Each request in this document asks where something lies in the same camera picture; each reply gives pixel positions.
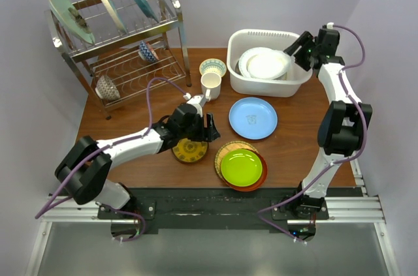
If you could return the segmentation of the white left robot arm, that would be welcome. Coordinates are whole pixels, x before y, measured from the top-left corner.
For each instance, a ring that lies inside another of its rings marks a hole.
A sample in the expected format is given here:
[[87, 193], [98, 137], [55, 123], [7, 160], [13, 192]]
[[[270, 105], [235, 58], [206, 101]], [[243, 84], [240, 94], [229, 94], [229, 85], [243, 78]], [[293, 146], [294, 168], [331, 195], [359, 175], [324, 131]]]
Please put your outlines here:
[[211, 113], [202, 114], [196, 106], [182, 103], [171, 115], [139, 132], [112, 140], [79, 139], [56, 168], [55, 176], [77, 204], [98, 202], [112, 208], [119, 218], [128, 219], [135, 212], [135, 199], [125, 186], [108, 180], [111, 169], [172, 149], [183, 139], [213, 142], [219, 137]]

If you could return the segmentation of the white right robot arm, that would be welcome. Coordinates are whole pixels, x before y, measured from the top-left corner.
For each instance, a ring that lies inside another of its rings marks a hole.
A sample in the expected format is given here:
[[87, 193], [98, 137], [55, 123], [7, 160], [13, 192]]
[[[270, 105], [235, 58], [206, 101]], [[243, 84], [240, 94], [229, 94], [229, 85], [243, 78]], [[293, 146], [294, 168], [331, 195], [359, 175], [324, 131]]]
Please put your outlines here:
[[361, 102], [346, 75], [350, 68], [337, 55], [339, 25], [328, 23], [317, 36], [305, 31], [284, 52], [304, 70], [312, 70], [322, 84], [329, 107], [319, 126], [319, 153], [296, 193], [274, 208], [306, 219], [320, 212], [328, 187], [339, 167], [355, 160], [364, 150], [372, 106]]

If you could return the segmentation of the white paper plate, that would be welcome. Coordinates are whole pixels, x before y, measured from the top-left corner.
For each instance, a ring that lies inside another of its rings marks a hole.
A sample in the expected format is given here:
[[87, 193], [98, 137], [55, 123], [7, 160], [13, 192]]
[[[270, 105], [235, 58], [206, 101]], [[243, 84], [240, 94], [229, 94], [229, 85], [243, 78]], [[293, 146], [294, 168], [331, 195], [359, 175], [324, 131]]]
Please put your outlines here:
[[284, 80], [290, 66], [290, 56], [281, 51], [257, 54], [247, 62], [249, 75], [261, 80]]

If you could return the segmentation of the white fluted bottom plate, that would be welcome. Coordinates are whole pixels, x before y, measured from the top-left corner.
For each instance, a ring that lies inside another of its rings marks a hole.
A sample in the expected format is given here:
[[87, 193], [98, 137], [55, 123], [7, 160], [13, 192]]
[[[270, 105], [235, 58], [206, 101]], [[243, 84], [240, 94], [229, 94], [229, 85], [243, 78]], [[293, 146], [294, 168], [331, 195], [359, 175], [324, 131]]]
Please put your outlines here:
[[272, 49], [265, 48], [265, 47], [255, 47], [255, 48], [251, 48], [245, 51], [240, 56], [240, 59], [238, 60], [238, 68], [239, 68], [241, 75], [247, 78], [251, 78], [251, 75], [247, 68], [248, 61], [255, 55], [264, 54], [264, 53], [268, 53], [271, 51]]

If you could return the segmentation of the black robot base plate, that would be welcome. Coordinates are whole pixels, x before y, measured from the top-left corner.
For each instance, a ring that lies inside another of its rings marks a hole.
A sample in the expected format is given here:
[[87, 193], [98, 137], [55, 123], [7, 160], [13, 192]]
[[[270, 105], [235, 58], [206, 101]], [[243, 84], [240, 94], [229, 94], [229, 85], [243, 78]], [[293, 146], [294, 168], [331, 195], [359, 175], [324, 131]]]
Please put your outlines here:
[[239, 192], [228, 188], [131, 189], [133, 209], [146, 222], [146, 232], [160, 229], [264, 230], [275, 225], [294, 236], [307, 236], [315, 230], [315, 221], [329, 219], [325, 199], [315, 201], [301, 196], [286, 204], [294, 188], [261, 188]]

